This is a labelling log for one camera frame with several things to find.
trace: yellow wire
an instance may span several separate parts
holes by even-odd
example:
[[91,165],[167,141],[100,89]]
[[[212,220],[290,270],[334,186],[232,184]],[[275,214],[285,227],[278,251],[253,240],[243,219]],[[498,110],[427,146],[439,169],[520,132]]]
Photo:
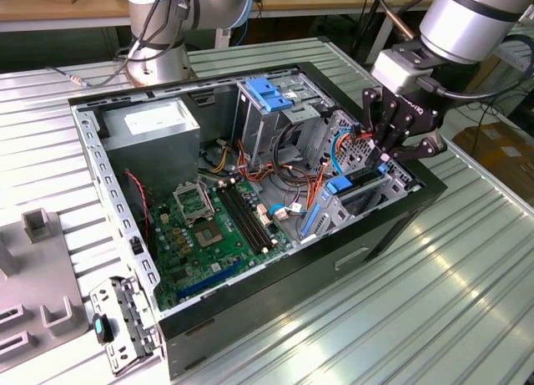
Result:
[[223,158],[221,159],[219,166],[217,166],[217,168],[211,170],[214,174],[217,174],[221,170],[223,170],[224,166],[226,165],[226,154],[227,153],[228,153],[228,148],[224,147]]

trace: aluminum table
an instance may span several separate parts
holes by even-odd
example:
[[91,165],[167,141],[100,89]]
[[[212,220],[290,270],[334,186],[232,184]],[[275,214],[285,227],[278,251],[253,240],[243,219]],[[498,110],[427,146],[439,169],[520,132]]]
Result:
[[[318,39],[190,54],[201,77],[313,62],[352,99],[373,84]],[[67,68],[89,81],[115,63]],[[0,75],[0,225],[21,211],[60,214],[88,292],[123,275],[91,183],[67,98],[80,90],[46,70]],[[462,119],[451,112],[449,121]],[[176,383],[516,383],[534,371],[534,211],[454,145],[428,166],[446,193],[382,256],[181,377]],[[3,374],[1,384],[165,383],[152,357],[114,378],[88,332]]]

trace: wooden shelf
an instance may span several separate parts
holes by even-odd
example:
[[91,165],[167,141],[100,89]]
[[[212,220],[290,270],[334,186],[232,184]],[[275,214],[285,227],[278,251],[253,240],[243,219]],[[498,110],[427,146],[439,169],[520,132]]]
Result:
[[[408,0],[388,0],[388,3],[392,6],[399,6],[406,1]],[[430,3],[431,0],[426,0],[421,5]],[[317,15],[321,15],[322,9],[361,8],[363,4],[364,0],[263,0],[263,10],[308,9],[318,10]],[[72,5],[43,0],[0,1],[0,22],[127,17],[127,0],[77,0]]]
[[45,0],[0,1],[0,22],[127,16],[127,0],[77,0],[71,5]]

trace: expansion slot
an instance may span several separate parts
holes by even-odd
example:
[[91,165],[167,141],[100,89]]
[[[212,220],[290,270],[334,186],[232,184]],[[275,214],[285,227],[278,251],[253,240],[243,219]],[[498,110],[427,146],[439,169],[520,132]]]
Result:
[[217,194],[224,208],[235,222],[239,231],[255,254],[266,252],[273,247],[270,238],[261,227],[254,214],[234,187],[218,189]]
[[222,270],[221,272],[217,272],[215,275],[212,275],[209,278],[206,278],[198,283],[195,283],[194,285],[186,287],[185,289],[182,289],[181,291],[177,291],[176,300],[180,300],[184,297],[191,296],[194,293],[198,291],[202,291],[214,285],[215,283],[219,281],[223,281],[226,278],[231,277],[235,273],[235,271],[239,268],[239,265],[241,265],[242,262],[243,260],[238,261],[232,266],[229,266],[228,268],[226,268],[225,270]]

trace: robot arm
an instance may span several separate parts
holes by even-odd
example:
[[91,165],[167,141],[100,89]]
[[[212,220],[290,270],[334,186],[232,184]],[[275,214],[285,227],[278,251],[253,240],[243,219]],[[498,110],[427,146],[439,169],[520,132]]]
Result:
[[[375,158],[430,157],[446,149],[437,132],[450,108],[476,100],[459,94],[532,0],[435,0],[421,36],[382,51],[372,69],[383,87],[363,93]],[[402,144],[425,134],[415,147]]]
[[[249,16],[252,0],[128,0],[136,43],[128,62],[128,75],[137,85],[191,78],[182,31],[234,28]],[[154,13],[150,11],[156,3]]]

